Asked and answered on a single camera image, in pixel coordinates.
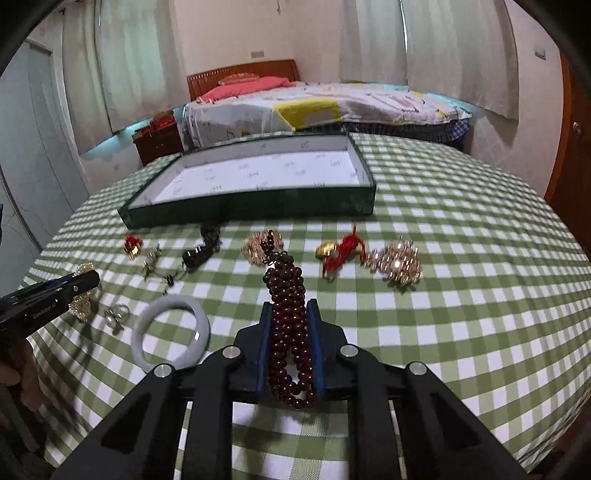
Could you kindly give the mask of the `left hand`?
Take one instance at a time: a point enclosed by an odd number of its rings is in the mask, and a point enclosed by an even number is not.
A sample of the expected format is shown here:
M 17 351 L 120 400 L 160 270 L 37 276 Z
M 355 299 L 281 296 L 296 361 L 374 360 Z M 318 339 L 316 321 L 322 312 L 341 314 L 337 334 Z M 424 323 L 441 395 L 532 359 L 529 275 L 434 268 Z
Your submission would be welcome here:
M 36 360 L 27 339 L 18 339 L 1 353 L 1 384 L 17 386 L 21 403 L 32 412 L 37 412 L 45 402 Z

